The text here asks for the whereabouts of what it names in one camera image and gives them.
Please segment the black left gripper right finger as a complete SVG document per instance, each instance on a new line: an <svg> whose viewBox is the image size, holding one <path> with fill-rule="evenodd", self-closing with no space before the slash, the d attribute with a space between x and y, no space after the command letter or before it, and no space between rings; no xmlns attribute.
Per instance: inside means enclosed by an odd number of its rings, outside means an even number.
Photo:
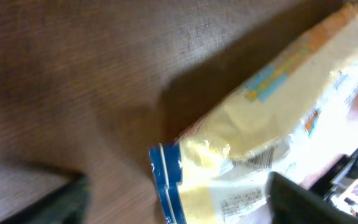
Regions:
<svg viewBox="0 0 358 224"><path fill-rule="evenodd" d="M358 224L278 172L269 173L266 193L273 224Z"/></svg>

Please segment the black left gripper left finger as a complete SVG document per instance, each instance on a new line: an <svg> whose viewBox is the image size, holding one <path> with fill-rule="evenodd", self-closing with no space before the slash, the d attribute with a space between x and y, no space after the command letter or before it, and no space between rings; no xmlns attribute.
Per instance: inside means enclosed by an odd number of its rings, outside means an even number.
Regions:
<svg viewBox="0 0 358 224"><path fill-rule="evenodd" d="M89 180L81 175L0 224L83 224L90 199Z"/></svg>

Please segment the yellow snack bag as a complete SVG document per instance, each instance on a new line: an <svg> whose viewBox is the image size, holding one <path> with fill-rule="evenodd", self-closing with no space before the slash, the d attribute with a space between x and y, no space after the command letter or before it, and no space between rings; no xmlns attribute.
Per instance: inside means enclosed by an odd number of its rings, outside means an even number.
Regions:
<svg viewBox="0 0 358 224"><path fill-rule="evenodd" d="M268 174L295 182L346 132L358 93L358 2L315 25L173 144L150 148L167 223L250 223Z"/></svg>

